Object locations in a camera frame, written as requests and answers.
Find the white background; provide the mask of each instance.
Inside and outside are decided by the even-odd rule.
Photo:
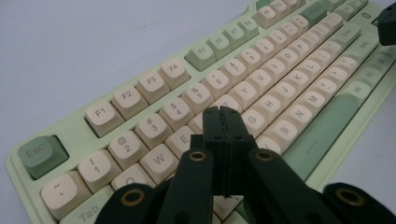
[[[248,0],[1,1],[1,161],[23,139],[212,34],[247,6]],[[333,180],[359,186],[393,213],[395,109],[396,90]],[[4,164],[0,223],[29,223]]]

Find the mechanical keyboard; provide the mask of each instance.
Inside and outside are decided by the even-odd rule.
[[[366,0],[261,0],[163,63],[15,146],[9,176],[34,223],[93,223],[114,190],[170,177],[201,112],[238,110],[259,147],[321,189],[395,84]],[[241,196],[214,223],[247,223]]]

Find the keyboard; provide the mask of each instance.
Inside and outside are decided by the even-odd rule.
[[[330,180],[395,84],[365,0],[252,1],[246,13],[15,146],[7,171],[34,223],[93,223],[114,190],[172,176],[202,111],[238,110],[259,147],[314,189]],[[213,223],[248,223],[242,196]]]

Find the white surface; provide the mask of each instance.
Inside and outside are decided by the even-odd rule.
[[[1,161],[26,137],[212,34],[247,5],[248,0],[1,1]],[[392,133],[375,131],[395,130],[392,94],[373,131],[363,136],[377,150],[387,150],[374,155],[360,142],[334,180],[357,183],[396,213],[395,140]],[[28,223],[5,165],[0,172],[0,223]]]

